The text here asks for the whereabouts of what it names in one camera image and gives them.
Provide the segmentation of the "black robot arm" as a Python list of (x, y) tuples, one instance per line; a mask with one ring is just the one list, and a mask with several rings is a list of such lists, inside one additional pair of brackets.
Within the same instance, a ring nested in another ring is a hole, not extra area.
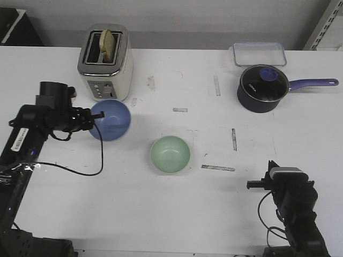
[(72, 241), (34, 237), (18, 228), (16, 218), (43, 144), (54, 131), (68, 134), (94, 128), (103, 111), (24, 105), (9, 122), (13, 130), (1, 154), (1, 256), (78, 256)]
[(261, 180), (250, 180), (247, 188), (263, 188), (273, 196), (276, 214), (284, 225), (288, 246), (268, 245), (263, 256), (329, 256), (313, 211), (318, 199), (314, 181), (295, 167), (281, 167), (269, 160), (268, 170)]

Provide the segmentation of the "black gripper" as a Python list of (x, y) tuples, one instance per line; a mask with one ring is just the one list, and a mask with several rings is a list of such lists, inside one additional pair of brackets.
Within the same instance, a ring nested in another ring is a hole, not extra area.
[[(268, 171), (272, 168), (279, 168), (280, 166), (276, 164), (273, 160), (268, 162)], [(281, 182), (281, 172), (266, 172), (265, 176), (261, 180), (249, 180), (247, 181), (247, 189), (251, 188), (263, 188), (264, 190), (270, 191), (280, 191), (284, 185)]]
[(63, 113), (49, 111), (45, 117), (45, 124), (53, 131), (77, 132), (93, 128), (93, 119), (104, 118), (105, 113), (91, 115), (89, 108), (71, 107)]

